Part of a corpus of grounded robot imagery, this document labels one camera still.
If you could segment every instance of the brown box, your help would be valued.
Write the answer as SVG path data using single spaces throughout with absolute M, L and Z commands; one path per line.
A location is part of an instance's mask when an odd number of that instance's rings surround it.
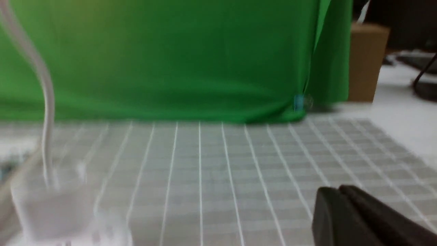
M 348 101 L 373 102 L 389 32 L 380 25 L 352 24 Z

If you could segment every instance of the clear plastic container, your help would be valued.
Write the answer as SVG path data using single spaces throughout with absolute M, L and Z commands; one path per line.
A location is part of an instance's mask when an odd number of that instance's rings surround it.
M 41 174 L 11 186 L 23 235 L 28 240 L 38 242 L 76 235 L 87 230 L 94 218 L 83 165 L 55 170 L 54 183 L 48 188 Z

